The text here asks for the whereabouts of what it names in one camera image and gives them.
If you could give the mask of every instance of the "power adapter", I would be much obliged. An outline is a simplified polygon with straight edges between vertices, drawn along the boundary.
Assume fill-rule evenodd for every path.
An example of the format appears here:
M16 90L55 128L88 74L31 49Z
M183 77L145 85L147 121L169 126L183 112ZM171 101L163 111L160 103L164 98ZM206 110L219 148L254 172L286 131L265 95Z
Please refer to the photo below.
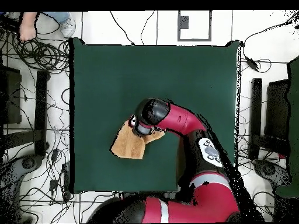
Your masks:
M258 71L258 64L253 59L248 57L245 57L245 59L246 59L246 63L250 68L254 69L255 71Z
M58 154L59 154L59 151L57 149L53 150L53 153L52 153L52 156L51 156L52 164L54 164L56 162Z
M49 191L57 191L58 188L58 180L51 180L50 181L50 186L49 186Z

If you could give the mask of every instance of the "person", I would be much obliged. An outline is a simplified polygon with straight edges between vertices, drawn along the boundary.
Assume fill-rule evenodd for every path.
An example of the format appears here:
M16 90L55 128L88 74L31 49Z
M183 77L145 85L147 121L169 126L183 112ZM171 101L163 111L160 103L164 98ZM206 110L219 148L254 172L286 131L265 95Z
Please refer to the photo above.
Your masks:
M72 37L76 29L76 23L70 12L41 12L53 18L60 28L62 35L68 39ZM20 24L20 41L32 40L36 37L34 26L38 12L25 12Z

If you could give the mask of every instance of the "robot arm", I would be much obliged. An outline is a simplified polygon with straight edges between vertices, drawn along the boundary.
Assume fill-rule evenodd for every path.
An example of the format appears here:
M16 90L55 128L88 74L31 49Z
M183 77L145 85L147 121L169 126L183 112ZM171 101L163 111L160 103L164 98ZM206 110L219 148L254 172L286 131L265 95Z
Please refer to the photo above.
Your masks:
M222 165L222 160L228 159L223 152L219 153L221 145L213 143L199 118L187 109L150 98L138 105L134 119L132 131L139 137L159 129L182 139L185 172L179 180L177 200L139 197L113 201L99 208L88 223L240 221L238 205Z

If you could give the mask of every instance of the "person's arm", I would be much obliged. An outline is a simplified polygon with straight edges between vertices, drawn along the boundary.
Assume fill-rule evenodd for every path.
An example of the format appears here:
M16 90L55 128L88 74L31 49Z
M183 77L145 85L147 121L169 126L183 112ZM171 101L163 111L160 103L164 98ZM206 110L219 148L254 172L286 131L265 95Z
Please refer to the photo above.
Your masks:
M36 37L35 20L37 12L25 12L20 25L20 41L32 40Z
M35 23L37 12L25 12L23 15L23 20L21 25L33 26Z

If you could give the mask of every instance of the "jeans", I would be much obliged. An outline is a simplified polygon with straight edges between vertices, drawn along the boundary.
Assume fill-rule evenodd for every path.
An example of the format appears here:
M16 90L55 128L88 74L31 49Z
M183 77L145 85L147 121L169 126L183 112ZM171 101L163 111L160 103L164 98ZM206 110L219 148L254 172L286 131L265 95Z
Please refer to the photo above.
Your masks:
M52 17L56 22L62 23L69 18L69 12L42 12L43 14Z

